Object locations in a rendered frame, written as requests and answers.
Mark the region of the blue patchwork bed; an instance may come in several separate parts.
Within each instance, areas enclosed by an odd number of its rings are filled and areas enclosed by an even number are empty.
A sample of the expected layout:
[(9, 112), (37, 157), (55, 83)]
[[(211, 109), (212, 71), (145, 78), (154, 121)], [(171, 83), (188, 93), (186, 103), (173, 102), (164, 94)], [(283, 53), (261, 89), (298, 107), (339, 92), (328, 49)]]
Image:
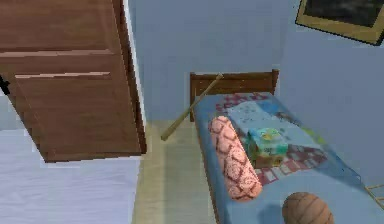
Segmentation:
[(327, 145), (324, 157), (296, 147), (294, 157), (282, 168), (260, 172), (266, 189), (259, 199), (235, 202), (225, 192), (224, 177), (212, 153), (208, 123), (218, 114), (247, 99), (270, 102), (278, 112), (287, 109), (274, 97), (279, 71), (227, 73), (194, 106), (190, 121), (196, 126), (209, 185), (216, 224), (283, 224), (281, 206), (293, 192), (311, 192), (321, 197), (336, 216), (336, 224), (384, 224), (384, 209), (373, 201), (361, 177)]

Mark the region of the wooden baseball bat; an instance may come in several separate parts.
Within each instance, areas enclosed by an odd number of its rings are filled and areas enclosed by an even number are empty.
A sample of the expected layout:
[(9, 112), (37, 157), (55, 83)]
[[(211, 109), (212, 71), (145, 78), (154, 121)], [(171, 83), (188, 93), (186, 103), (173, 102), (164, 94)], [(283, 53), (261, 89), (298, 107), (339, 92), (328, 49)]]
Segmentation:
[(215, 76), (213, 81), (208, 85), (208, 87), (199, 95), (197, 100), (194, 100), (192, 104), (189, 106), (188, 109), (186, 109), (161, 135), (161, 139), (163, 141), (166, 141), (173, 133), (174, 131), (180, 126), (180, 124), (183, 122), (183, 120), (191, 114), (191, 111), (193, 108), (204, 98), (205, 95), (208, 94), (208, 92), (214, 88), (214, 86), (223, 79), (224, 76), (219, 73)]

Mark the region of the pink patterned bolster pillow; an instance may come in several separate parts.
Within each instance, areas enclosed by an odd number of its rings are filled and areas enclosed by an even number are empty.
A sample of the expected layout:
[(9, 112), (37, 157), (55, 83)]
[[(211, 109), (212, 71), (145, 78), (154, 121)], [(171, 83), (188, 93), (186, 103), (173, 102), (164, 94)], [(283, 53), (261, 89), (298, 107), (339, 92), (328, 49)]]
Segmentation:
[(230, 198), (240, 202), (257, 198), (262, 184), (230, 119), (215, 117), (209, 123), (209, 132)]

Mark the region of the teal printed box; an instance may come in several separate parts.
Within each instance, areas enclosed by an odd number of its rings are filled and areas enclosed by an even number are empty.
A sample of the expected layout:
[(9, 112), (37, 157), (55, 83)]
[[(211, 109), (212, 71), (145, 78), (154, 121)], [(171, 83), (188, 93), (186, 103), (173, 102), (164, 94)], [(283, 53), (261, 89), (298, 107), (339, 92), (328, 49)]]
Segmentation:
[(274, 128), (249, 129), (246, 152), (254, 168), (279, 166), (287, 154), (288, 143)]

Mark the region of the brown wooden room door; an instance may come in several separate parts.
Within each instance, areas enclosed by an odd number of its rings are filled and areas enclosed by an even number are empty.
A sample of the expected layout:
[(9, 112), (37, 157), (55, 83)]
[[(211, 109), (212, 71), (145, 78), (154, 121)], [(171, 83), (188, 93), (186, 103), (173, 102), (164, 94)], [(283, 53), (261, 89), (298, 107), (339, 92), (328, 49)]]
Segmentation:
[(0, 75), (45, 162), (145, 153), (123, 0), (0, 0)]

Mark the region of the brown basketball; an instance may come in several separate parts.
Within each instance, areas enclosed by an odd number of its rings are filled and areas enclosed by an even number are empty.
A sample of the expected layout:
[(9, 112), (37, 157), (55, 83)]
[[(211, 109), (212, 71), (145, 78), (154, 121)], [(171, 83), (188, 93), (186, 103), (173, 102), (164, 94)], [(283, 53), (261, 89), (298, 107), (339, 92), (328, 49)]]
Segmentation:
[(282, 207), (285, 224), (335, 224), (328, 205), (308, 192), (295, 192), (288, 196)]

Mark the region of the gold framed dark picture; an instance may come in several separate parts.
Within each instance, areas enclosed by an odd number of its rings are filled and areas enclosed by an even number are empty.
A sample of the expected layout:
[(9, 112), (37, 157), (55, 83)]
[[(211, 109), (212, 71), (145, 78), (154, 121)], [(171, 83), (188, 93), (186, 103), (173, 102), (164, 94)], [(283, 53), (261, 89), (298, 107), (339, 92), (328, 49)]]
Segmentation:
[(384, 40), (384, 0), (301, 0), (295, 23), (379, 46)]

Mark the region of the pale wooden furniture piece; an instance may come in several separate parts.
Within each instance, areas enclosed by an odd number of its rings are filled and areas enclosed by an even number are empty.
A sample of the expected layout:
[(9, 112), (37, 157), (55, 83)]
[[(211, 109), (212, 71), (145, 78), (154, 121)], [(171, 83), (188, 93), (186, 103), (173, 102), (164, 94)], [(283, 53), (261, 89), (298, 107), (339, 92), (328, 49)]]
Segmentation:
[(384, 210), (384, 184), (366, 186), (369, 196)]

